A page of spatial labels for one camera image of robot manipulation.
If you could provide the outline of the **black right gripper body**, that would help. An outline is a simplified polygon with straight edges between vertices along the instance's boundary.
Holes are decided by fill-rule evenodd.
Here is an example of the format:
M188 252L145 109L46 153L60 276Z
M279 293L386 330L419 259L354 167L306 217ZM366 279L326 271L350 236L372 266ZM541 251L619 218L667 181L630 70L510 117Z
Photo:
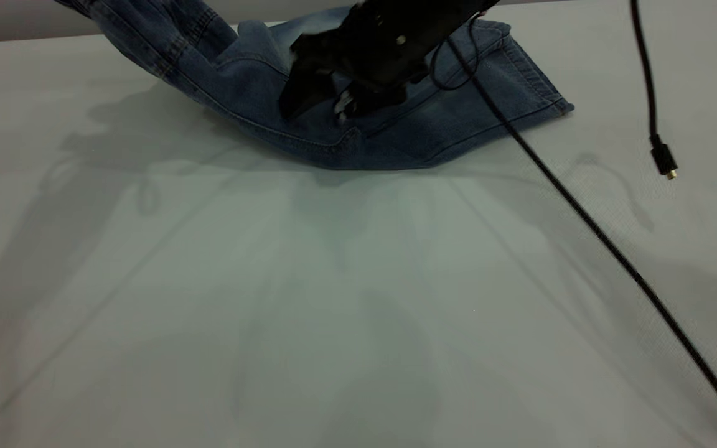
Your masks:
M456 29L495 1L363 1L334 34L335 70L370 88L419 73L418 64Z

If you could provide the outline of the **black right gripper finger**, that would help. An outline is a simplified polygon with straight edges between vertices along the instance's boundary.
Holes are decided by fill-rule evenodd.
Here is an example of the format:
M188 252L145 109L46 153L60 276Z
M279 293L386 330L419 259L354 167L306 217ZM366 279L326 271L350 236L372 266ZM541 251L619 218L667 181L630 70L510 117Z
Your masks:
M334 114L338 120L361 118L384 108L403 104L407 97L404 86L373 91L363 85L350 84L336 99Z
M290 73L279 97L284 119L296 119L312 107L336 98L332 74L337 36L336 31L301 34L290 46Z

